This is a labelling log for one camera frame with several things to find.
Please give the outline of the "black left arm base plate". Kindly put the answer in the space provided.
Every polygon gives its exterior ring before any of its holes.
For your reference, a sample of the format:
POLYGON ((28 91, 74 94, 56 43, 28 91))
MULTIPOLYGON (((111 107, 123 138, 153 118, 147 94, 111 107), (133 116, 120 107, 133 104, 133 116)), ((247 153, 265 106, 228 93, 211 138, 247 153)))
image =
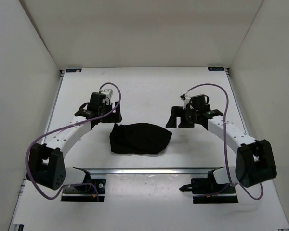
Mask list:
POLYGON ((105 176, 94 176, 85 170, 84 183, 86 185, 66 187, 61 195, 62 202, 98 202, 105 200, 106 178, 105 176))

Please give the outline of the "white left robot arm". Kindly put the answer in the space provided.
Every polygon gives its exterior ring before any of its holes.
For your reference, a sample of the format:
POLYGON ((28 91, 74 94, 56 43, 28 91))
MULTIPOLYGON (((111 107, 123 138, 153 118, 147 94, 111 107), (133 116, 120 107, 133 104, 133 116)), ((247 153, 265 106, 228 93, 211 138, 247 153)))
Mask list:
POLYGON ((64 158, 82 136, 99 123, 122 121, 118 102, 112 103, 113 91, 100 90, 91 94, 90 101, 75 112, 69 123, 71 127, 55 132, 45 144, 34 144, 30 150, 28 167, 36 184, 52 190, 62 185, 75 185, 85 192, 91 187, 88 171, 81 168, 66 168, 64 158))

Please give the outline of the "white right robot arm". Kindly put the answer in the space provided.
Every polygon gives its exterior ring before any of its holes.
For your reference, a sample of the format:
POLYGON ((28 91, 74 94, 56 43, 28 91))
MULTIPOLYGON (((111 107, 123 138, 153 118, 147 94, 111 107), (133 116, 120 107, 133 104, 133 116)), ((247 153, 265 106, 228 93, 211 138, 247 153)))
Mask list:
POLYGON ((217 193, 224 184, 240 184, 246 188, 277 177, 272 146, 267 140, 257 140, 224 119, 218 109, 212 110, 207 95, 182 95, 183 106, 173 106, 167 128, 193 128, 196 124, 219 137, 236 154, 233 167, 210 171, 207 189, 217 193))

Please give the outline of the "black skirt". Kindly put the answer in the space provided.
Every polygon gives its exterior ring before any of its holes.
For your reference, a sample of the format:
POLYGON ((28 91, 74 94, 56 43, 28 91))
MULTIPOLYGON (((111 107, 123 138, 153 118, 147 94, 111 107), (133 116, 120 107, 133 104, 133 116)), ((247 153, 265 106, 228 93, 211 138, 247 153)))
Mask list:
POLYGON ((109 140, 115 154, 158 154, 167 148, 171 137, 172 132, 154 124, 115 124, 109 140))

